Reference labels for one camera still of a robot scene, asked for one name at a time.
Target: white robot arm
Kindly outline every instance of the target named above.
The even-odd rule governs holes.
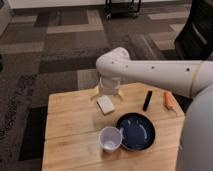
[[[194,98],[186,114],[176,170],[213,170],[213,62],[131,61],[127,50],[116,48],[101,56],[96,67],[104,94],[116,94],[120,77],[129,77]]]

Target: paper cup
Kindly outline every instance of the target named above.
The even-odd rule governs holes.
[[[122,135],[115,127],[105,127],[100,132],[99,142],[105,152],[112,153],[121,145]]]

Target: orange carrot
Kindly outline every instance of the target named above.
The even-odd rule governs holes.
[[[173,109],[173,100],[172,100],[172,93],[169,91],[165,91],[164,92],[164,101],[165,101],[165,107],[168,110],[172,110]]]

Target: wood grain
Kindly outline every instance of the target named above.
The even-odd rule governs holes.
[[[147,91],[150,89],[153,91],[153,96],[148,110],[143,112],[143,102]],[[108,125],[115,126],[122,115],[130,112],[144,114],[151,121],[184,115],[174,97],[174,109],[176,112],[165,108],[164,91],[161,89],[134,83],[122,86],[122,91],[124,93],[123,101],[110,96],[115,105],[115,112],[107,116],[102,114],[96,100],[90,100],[92,90],[51,95],[45,138],[48,140],[98,131]]]
[[[147,112],[142,106],[148,90],[153,96]],[[122,86],[124,100],[110,96],[116,111],[103,116],[93,90],[60,93],[49,98],[43,171],[174,171],[184,113],[174,100],[174,111],[164,106],[164,90],[134,83]],[[146,115],[154,124],[156,139],[141,152],[119,148],[106,154],[99,145],[100,130],[115,126],[129,112]]]
[[[120,148],[113,154],[106,154],[99,146],[99,131],[46,141],[43,170],[61,171],[111,160],[143,157],[145,154],[151,155],[153,152],[170,148],[177,149],[183,121],[184,117],[154,121],[155,142],[149,149],[142,152],[128,152]]]

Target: gray carpet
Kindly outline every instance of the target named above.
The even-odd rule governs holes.
[[[0,37],[0,170],[41,170],[48,96],[93,88],[103,53],[122,46],[133,60],[179,59],[185,2],[143,4],[136,19],[106,20],[100,6],[16,10]]]

